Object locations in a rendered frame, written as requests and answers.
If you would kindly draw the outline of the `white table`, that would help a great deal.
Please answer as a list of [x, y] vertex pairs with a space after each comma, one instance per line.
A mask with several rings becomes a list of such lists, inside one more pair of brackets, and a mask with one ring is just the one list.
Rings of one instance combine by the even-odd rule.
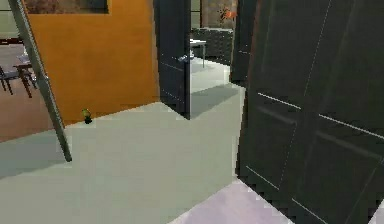
[[206, 59], [206, 41], [190, 39], [190, 47], [198, 47], [198, 46], [202, 48], [202, 54], [203, 54], [202, 66], [204, 68], [205, 67], [205, 59]]

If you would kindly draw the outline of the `dark grey cabinet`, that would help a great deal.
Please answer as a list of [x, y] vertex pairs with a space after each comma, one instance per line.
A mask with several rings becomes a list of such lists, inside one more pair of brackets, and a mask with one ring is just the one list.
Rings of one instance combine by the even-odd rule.
[[205, 41], [205, 49], [193, 47], [198, 58], [209, 59], [224, 65], [230, 65], [233, 49], [233, 30], [222, 28], [193, 28], [191, 38]]

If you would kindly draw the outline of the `dark grey narrow door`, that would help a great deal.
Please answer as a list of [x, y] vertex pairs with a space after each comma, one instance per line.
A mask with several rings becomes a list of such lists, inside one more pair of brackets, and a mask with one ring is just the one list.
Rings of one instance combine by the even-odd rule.
[[238, 0], [230, 82], [246, 86], [257, 0]]

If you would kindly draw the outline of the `orange flower plant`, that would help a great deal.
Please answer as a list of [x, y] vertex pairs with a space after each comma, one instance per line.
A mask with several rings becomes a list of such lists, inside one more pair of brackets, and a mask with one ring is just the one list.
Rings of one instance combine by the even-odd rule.
[[218, 23], [221, 28], [233, 29], [235, 27], [235, 19], [237, 10], [230, 7], [222, 7], [218, 10]]

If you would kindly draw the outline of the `dark grey panelled room door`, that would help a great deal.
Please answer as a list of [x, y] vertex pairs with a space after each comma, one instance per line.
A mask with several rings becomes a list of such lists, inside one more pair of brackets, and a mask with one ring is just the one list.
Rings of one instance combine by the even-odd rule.
[[294, 224], [384, 201], [384, 0], [257, 0], [237, 177]]

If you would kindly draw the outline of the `grey room door seen edge-on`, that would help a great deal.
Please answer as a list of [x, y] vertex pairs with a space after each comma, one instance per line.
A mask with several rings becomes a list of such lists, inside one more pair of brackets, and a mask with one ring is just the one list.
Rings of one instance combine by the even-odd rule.
[[64, 158], [67, 162], [71, 162], [72, 155], [64, 131], [64, 124], [51, 89], [48, 74], [40, 57], [23, 0], [8, 0], [8, 3], [36, 75], [37, 85], [50, 115]]

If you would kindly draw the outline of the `dark wooden dining table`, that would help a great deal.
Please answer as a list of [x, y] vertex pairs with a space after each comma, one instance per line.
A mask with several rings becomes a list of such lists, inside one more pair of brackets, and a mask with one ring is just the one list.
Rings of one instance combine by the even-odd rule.
[[32, 97], [32, 93], [29, 89], [29, 84], [32, 84], [34, 88], [37, 88], [36, 83], [33, 81], [31, 73], [29, 72], [29, 69], [31, 67], [32, 67], [31, 63], [14, 65], [14, 68], [18, 72], [18, 76], [22, 80], [22, 83], [24, 85], [24, 88], [29, 98]]

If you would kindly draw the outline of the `dark wooden chair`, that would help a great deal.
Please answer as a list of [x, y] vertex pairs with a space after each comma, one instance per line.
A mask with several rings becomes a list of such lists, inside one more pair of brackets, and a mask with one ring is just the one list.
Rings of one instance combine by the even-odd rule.
[[19, 72], [17, 70], [5, 71], [0, 66], [0, 83], [4, 91], [9, 91], [10, 94], [13, 94], [10, 81], [15, 79], [19, 79]]

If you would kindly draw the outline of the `framed brown wall picture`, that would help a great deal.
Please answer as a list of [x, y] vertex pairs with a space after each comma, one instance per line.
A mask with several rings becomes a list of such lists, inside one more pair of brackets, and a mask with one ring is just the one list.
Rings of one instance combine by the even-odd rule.
[[108, 14], [107, 0], [23, 0], [29, 14]]

